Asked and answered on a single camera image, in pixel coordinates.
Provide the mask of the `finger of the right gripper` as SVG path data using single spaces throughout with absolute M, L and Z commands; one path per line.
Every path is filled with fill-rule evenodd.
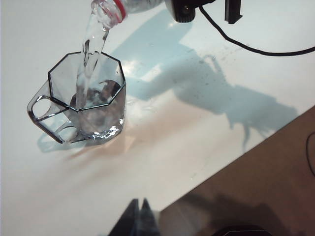
M 241 18 L 241 0 L 225 0 L 224 20 L 234 24 Z

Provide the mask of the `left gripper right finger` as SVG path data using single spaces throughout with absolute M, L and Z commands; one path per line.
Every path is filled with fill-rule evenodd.
M 145 198 L 140 210 L 140 235 L 141 236 L 159 236 L 155 216 L 150 208 L 148 200 Z

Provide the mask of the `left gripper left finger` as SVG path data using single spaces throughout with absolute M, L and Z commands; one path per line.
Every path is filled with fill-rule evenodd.
M 132 199 L 119 220 L 112 228 L 109 236 L 134 236 L 136 235 L 136 224 L 139 214 L 138 199 Z

